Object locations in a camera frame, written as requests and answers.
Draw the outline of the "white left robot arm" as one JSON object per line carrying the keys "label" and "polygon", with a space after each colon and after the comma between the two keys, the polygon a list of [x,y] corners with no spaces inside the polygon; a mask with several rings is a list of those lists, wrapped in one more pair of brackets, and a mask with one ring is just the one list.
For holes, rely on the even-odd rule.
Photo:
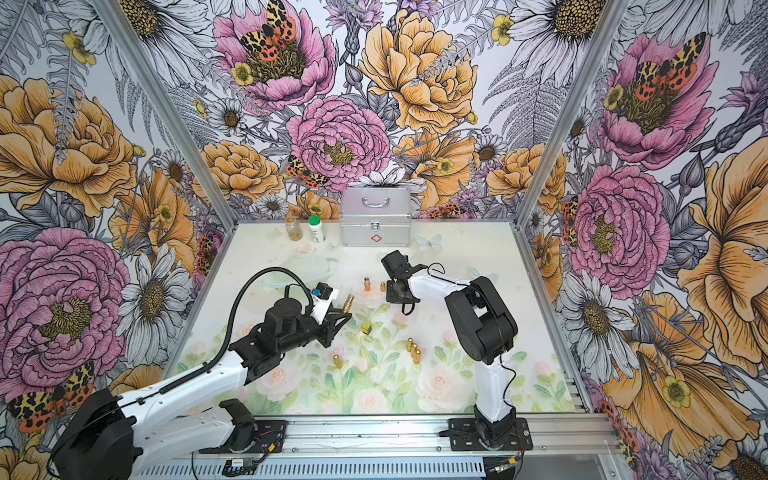
{"label": "white left robot arm", "polygon": [[329,347],[350,318],[330,299],[302,306],[294,298],[280,298],[263,322],[197,369],[122,394],[96,391],[53,448],[57,476],[128,479],[201,449],[249,449],[257,435],[242,402],[226,400],[197,415],[192,409],[260,379],[293,349],[312,342]]}

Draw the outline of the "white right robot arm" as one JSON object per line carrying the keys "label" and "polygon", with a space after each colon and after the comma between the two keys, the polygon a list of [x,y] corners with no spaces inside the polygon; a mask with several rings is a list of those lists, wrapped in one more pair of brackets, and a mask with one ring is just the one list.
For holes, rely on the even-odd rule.
{"label": "white right robot arm", "polygon": [[518,446],[517,412],[507,399],[511,370],[503,365],[518,325],[493,282],[485,276],[449,278],[431,265],[411,264],[398,250],[385,255],[381,264],[388,275],[386,301],[399,305],[406,316],[423,301],[443,303],[460,346],[475,361],[474,425],[449,427],[447,433],[476,440],[488,450]]}

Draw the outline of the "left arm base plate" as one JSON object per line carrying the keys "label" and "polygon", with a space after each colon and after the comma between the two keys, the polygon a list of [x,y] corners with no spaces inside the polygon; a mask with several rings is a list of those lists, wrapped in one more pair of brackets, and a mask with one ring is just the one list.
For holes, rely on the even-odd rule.
{"label": "left arm base plate", "polygon": [[285,420],[256,420],[238,424],[225,442],[200,450],[201,454],[273,454],[281,453],[286,436]]}

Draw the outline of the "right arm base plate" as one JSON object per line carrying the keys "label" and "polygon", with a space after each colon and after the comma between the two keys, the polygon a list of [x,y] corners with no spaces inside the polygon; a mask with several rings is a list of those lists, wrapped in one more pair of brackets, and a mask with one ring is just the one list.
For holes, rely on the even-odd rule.
{"label": "right arm base plate", "polygon": [[522,452],[534,447],[528,422],[524,418],[488,423],[482,418],[451,418],[440,432],[449,439],[452,451]]}

